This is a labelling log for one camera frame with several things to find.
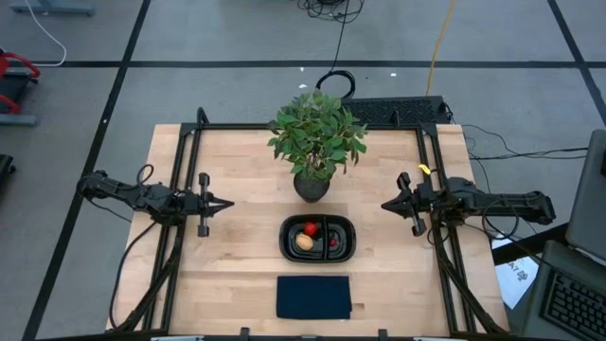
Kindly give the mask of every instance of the table top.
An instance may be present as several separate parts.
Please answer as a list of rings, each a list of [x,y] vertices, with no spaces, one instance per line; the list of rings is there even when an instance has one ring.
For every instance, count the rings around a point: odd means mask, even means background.
[[[150,183],[169,182],[179,129],[179,125],[155,127],[148,157],[148,163],[155,166]],[[438,136],[446,174],[472,180],[460,126],[438,126]],[[249,327],[255,335],[374,336],[378,329],[387,329],[394,336],[448,335],[433,246],[425,235],[413,237],[411,220],[380,208],[399,193],[396,178],[402,171],[410,173],[411,187],[422,181],[415,133],[369,131],[367,153],[361,155],[360,163],[349,167],[347,175],[337,170],[329,192],[316,204],[304,203],[295,193],[289,174],[292,165],[274,160],[266,147],[270,137],[271,132],[265,130],[203,131],[196,173],[208,173],[209,190],[236,204],[208,220],[208,238],[197,237],[199,219],[187,220],[169,332],[238,334],[241,327]],[[426,145],[433,160],[428,138]],[[284,259],[278,246],[280,225],[291,215],[306,213],[348,217],[357,234],[354,256],[335,264]],[[129,242],[149,223],[145,213],[135,213]],[[116,321],[123,321],[148,289],[159,231],[155,227],[125,261],[116,297]],[[487,237],[460,227],[459,239],[470,289],[494,320],[507,328]],[[276,277],[297,274],[348,275],[351,319],[277,318]],[[453,293],[458,328],[464,330],[460,296],[454,286]],[[163,305],[164,299],[162,291],[157,301]],[[156,305],[154,326],[159,326],[162,305]]]

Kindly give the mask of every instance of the white paper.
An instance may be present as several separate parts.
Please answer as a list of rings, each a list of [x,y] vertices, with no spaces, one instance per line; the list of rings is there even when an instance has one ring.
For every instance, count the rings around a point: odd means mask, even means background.
[[[510,240],[493,241],[492,248],[509,244]],[[496,276],[499,279],[503,301],[510,309],[522,299],[522,296],[537,277],[539,265],[530,257],[520,258],[496,267]]]

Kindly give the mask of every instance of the red fruit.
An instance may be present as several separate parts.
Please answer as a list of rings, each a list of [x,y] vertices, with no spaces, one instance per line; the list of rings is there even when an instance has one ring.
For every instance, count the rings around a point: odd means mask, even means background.
[[[313,236],[317,230],[318,224],[316,223],[305,223],[305,227],[303,228],[303,232],[310,237]]]

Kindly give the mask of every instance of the black bowl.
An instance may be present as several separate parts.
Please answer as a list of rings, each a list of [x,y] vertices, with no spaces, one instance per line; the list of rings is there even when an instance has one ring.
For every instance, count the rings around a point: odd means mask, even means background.
[[[305,251],[294,242],[296,235],[302,233],[305,223],[320,225],[313,238],[313,247]],[[337,244],[329,246],[330,239]],[[342,216],[325,214],[305,214],[287,218],[280,228],[279,245],[287,260],[313,263],[333,263],[346,261],[356,250],[356,230],[349,219]]]

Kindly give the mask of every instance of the navy towel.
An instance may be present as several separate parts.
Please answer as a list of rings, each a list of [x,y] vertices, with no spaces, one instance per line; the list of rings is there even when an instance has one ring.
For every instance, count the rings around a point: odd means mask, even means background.
[[[349,319],[347,276],[279,276],[276,314],[294,319]]]

